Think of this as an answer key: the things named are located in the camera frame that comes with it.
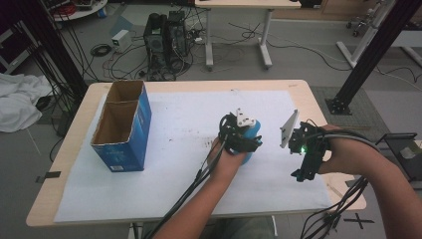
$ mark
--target table leg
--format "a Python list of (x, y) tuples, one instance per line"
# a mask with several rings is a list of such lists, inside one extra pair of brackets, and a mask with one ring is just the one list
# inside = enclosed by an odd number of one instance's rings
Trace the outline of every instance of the table leg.
[(207, 9), (207, 40), (205, 43), (205, 65), (209, 71), (212, 71), (214, 60), (212, 55), (212, 41), (211, 41), (211, 9)]
[(271, 15), (273, 14), (273, 11), (274, 9), (268, 9), (266, 18), (265, 18), (263, 37), (258, 39), (261, 53), (264, 59), (264, 64), (267, 70), (273, 66), (273, 63), (271, 62), (270, 54), (268, 53), (267, 44), (266, 44), (268, 31), (270, 30)]
[(391, 8), (394, 6), (393, 0), (388, 0), (386, 5), (379, 10), (379, 14), (375, 17), (373, 22), (369, 25), (369, 29), (366, 31), (363, 38), (360, 40), (353, 54), (351, 54), (348, 49), (345, 47), (344, 43), (336, 42), (338, 48), (344, 54), (344, 57), (347, 59), (348, 63), (354, 68), (357, 64), (362, 53), (365, 51), (366, 47), (372, 41), (373, 37), (378, 32), (378, 27), (381, 25), (382, 21), (385, 19), (386, 15), (389, 13)]
[(401, 49), (403, 49), (403, 51), (405, 51), (413, 59), (413, 61), (422, 68), (422, 57), (419, 54), (410, 47), (402, 47)]

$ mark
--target white paper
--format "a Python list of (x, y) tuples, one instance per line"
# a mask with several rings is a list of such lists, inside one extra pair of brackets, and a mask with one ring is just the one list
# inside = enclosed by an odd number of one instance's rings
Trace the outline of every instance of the white paper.
[(149, 93), (152, 121), (145, 171), (110, 172), (90, 146), (99, 109), (71, 170), (55, 222), (162, 217), (193, 182), (220, 119), (241, 108), (261, 123), (263, 145), (238, 171), (213, 215), (255, 215), (330, 206), (317, 175), (296, 182), (303, 157), (280, 145), (280, 127), (295, 109), (288, 92)]

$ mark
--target blue object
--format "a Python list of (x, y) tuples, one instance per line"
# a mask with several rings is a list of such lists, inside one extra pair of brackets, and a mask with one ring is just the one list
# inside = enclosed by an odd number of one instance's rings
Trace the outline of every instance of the blue object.
[(143, 81), (116, 81), (91, 145), (111, 172), (143, 171), (150, 124)]
[[(246, 132), (243, 134), (243, 137), (248, 138), (248, 139), (251, 139), (251, 138), (254, 138), (254, 137), (257, 136), (258, 130), (260, 130), (260, 128), (261, 128), (261, 124), (256, 119), (255, 119), (255, 121), (256, 121), (255, 125), (254, 126), (250, 126), (246, 130)], [(251, 159), (251, 157), (252, 157), (252, 152), (248, 152), (248, 154), (246, 154), (246, 157), (245, 157), (245, 159), (242, 162), (242, 165), (245, 164), (245, 163), (247, 163), (249, 161), (249, 159)]]

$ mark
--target white table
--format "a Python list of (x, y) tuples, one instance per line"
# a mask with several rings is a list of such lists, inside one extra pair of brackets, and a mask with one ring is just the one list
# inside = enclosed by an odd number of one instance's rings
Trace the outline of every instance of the white table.
[(214, 65), (213, 53), (212, 53), (212, 42), (211, 42), (211, 9), (213, 8), (230, 8), (234, 11), (236, 9), (263, 9), (266, 10), (265, 13), (265, 26), (262, 38), (259, 39), (259, 46), (261, 53), (264, 59), (264, 64), (267, 69), (273, 66), (273, 63), (270, 58), (270, 54), (267, 49), (267, 36), (270, 29), (271, 17), (274, 9), (296, 9), (301, 8), (301, 3), (299, 1), (292, 2), (290, 0), (207, 0), (207, 1), (195, 1), (196, 6), (201, 8), (206, 8), (207, 24), (206, 24), (206, 45), (205, 45), (205, 55), (206, 55), (206, 67), (208, 70), (212, 70)]
[[(68, 131), (66, 138), (60, 148), (58, 155), (50, 171), (61, 171), (57, 178), (46, 178), (37, 199), (27, 217), (27, 224), (30, 226), (58, 226), (63, 225), (55, 222), (55, 216), (63, 198), (65, 185), (68, 181), (71, 169), (76, 162), (81, 145), (87, 136), (88, 128), (95, 116), (101, 98), (109, 90), (110, 84), (93, 84), (90, 86), (87, 95), (82, 102), (78, 113)], [(296, 108), (301, 112), (300, 120), (313, 119), (319, 125), (326, 123), (318, 105), (305, 81), (283, 80), (283, 81), (218, 81), (218, 82), (163, 82), (146, 83), (150, 93), (167, 92), (218, 92), (238, 89), (242, 91), (287, 91)], [(328, 196), (332, 203), (336, 203), (348, 189), (345, 181), (353, 180), (351, 175), (340, 173), (327, 174), (324, 179)], [(366, 206), (364, 198), (360, 197), (349, 209), (363, 209)], [(99, 220), (75, 222), (73, 224), (87, 223), (119, 223), (133, 222), (132, 218), (119, 220)]]

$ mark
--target cardboard box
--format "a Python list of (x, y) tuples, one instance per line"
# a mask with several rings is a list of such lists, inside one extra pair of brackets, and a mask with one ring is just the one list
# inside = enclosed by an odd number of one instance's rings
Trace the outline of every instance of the cardboard box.
[(114, 82), (91, 146), (112, 172), (142, 171), (150, 123), (144, 82)]

